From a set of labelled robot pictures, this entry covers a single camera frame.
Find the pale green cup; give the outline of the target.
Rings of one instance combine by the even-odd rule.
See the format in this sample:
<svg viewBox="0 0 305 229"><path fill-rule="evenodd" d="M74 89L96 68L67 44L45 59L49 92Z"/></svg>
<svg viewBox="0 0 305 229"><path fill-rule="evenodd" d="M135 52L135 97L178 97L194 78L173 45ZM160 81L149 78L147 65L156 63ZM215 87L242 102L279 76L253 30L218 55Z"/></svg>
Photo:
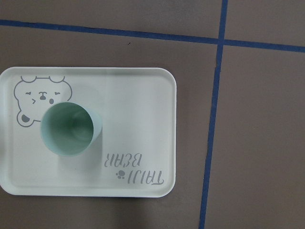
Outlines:
<svg viewBox="0 0 305 229"><path fill-rule="evenodd" d="M72 102L51 106L41 120L41 138L45 146L60 156L82 154L101 132L101 116Z"/></svg>

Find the white bear print tray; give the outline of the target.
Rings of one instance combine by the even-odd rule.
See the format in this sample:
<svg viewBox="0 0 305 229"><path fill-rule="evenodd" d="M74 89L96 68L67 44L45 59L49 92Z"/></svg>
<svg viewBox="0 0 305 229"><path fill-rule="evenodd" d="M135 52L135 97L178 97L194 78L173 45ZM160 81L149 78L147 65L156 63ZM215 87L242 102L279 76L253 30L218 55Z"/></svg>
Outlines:
<svg viewBox="0 0 305 229"><path fill-rule="evenodd" d="M11 67L0 75L0 186L144 197L176 177L176 81L163 68Z"/></svg>

